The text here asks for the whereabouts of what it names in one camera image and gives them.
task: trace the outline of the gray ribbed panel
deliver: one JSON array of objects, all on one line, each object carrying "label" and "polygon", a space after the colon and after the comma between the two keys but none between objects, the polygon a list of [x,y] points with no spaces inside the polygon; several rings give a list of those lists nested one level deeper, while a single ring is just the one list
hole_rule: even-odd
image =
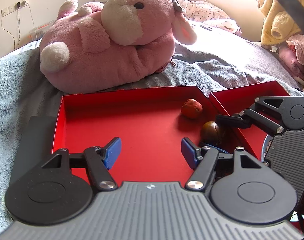
[{"label": "gray ribbed panel", "polygon": [[218,214],[202,193],[178,182],[125,182],[101,192],[84,213],[66,223],[35,227],[14,222],[1,240],[299,240],[288,222],[250,227]]},{"label": "gray ribbed panel", "polygon": [[275,136],[265,158],[272,161],[272,169],[280,172],[296,189],[298,200],[304,192],[304,130],[286,131],[283,136]]}]

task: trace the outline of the gray bow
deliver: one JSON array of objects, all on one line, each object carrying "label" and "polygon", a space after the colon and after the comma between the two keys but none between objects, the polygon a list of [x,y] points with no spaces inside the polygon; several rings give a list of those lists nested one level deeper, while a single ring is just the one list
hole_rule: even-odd
[{"label": "gray bow", "polygon": [[178,0],[172,0],[172,2],[173,2],[173,7],[174,7],[175,11],[178,11],[180,13],[186,12],[186,10],[180,6]]}]

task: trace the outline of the stuffed rabbit's head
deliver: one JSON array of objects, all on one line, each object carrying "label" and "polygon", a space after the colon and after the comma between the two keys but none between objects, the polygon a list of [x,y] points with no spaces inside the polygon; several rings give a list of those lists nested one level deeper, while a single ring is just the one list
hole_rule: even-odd
[{"label": "stuffed rabbit's head", "polygon": [[196,41],[192,26],[177,0],[108,0],[102,9],[102,25],[115,43],[148,44],[170,29],[186,45]]}]

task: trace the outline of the blue blanket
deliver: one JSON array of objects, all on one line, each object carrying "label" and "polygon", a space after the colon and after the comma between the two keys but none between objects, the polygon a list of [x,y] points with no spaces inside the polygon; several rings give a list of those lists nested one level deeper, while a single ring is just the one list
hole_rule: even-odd
[{"label": "blue blanket", "polygon": [[[291,95],[304,96],[291,87],[295,81],[264,49],[225,31],[199,28],[198,35],[193,46],[176,44],[176,66],[118,88],[197,85],[208,96],[212,91],[277,80]],[[56,116],[63,95],[40,72],[38,46],[33,42],[0,59],[0,232],[11,223],[4,194],[29,118]]]}]

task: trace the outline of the brown round fruit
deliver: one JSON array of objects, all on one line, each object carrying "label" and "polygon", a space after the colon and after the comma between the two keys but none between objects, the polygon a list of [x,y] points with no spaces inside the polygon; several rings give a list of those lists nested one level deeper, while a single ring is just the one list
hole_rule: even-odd
[{"label": "brown round fruit", "polygon": [[224,135],[225,129],[214,121],[206,122],[201,129],[201,141],[213,146],[221,144]]},{"label": "brown round fruit", "polygon": [[202,105],[194,99],[187,100],[181,108],[181,113],[190,119],[198,118],[202,111]]}]

